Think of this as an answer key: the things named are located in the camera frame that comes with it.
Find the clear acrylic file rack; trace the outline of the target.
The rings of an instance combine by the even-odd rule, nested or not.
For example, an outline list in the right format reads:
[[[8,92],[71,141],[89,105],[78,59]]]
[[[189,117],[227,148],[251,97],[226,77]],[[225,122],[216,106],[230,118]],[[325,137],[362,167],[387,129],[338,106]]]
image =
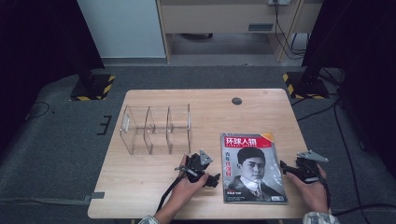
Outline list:
[[[120,137],[131,155],[190,154],[191,107],[127,105],[121,117]]]

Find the light wooden desk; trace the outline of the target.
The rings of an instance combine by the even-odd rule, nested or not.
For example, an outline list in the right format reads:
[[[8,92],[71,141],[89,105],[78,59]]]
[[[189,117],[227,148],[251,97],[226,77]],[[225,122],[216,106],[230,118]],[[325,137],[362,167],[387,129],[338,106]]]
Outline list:
[[[291,0],[289,6],[269,6],[268,0],[156,2],[166,55],[176,34],[262,33],[280,62],[292,35],[312,32],[324,0]]]

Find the black striped stand base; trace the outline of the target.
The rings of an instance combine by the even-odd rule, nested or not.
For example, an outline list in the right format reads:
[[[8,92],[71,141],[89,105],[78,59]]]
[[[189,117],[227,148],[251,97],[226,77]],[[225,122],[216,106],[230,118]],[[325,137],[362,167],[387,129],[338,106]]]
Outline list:
[[[318,76],[318,69],[305,68],[300,72],[287,72],[282,77],[292,99],[326,99],[329,92]]]
[[[78,82],[70,93],[71,101],[104,100],[115,77],[110,74],[95,75],[90,69],[78,69]]]

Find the black curtain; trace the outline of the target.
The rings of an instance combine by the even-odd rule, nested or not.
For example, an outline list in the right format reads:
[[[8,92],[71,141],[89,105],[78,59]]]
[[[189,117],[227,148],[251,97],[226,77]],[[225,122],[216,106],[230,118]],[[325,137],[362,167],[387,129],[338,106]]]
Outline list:
[[[0,155],[45,85],[102,66],[77,0],[0,0]]]
[[[363,147],[396,178],[396,0],[323,0],[303,66],[345,72],[340,95]]]

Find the person's right hand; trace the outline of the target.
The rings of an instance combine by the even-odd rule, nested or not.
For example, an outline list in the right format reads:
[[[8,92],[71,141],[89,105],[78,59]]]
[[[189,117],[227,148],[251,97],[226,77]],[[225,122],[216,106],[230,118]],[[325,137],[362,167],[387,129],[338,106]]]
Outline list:
[[[327,190],[319,182],[305,184],[296,175],[286,173],[288,180],[299,190],[302,199],[310,212],[328,213]]]

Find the person's left hand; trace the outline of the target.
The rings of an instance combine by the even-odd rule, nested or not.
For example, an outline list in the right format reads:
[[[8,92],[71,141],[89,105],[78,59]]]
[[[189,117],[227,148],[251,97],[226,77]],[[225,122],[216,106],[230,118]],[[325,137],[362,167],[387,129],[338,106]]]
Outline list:
[[[179,172],[178,176],[180,177],[180,180],[172,189],[168,202],[173,206],[181,207],[205,185],[208,179],[208,174],[204,174],[197,182],[193,183],[190,182],[183,172]]]

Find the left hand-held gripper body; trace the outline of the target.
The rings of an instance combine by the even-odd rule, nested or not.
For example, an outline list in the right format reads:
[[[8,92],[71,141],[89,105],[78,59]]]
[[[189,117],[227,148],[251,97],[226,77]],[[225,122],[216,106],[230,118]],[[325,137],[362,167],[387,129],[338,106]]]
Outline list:
[[[177,167],[182,175],[176,179],[175,183],[177,184],[185,176],[191,183],[197,182],[205,174],[205,169],[212,161],[213,159],[202,149],[200,154],[195,153],[191,157],[187,157],[185,164]]]

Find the white panel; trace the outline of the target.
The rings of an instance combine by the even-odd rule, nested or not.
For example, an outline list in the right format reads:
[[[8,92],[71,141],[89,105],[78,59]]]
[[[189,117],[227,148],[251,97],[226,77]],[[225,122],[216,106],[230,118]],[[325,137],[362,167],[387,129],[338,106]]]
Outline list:
[[[164,58],[156,0],[78,0],[102,58]]]

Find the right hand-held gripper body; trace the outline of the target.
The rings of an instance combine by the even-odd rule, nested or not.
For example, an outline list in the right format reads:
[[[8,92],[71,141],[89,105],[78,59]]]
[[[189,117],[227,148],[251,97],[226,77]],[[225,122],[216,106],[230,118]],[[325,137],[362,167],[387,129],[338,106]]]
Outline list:
[[[298,178],[304,183],[319,181],[318,161],[328,162],[329,159],[313,150],[299,152],[295,161],[298,168]]]

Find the magazine with portrait cover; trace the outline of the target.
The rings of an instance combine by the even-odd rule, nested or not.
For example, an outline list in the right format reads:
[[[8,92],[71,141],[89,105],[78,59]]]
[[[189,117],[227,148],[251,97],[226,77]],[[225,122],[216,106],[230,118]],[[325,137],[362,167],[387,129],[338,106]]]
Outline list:
[[[223,133],[220,142],[225,203],[288,203],[271,133]]]

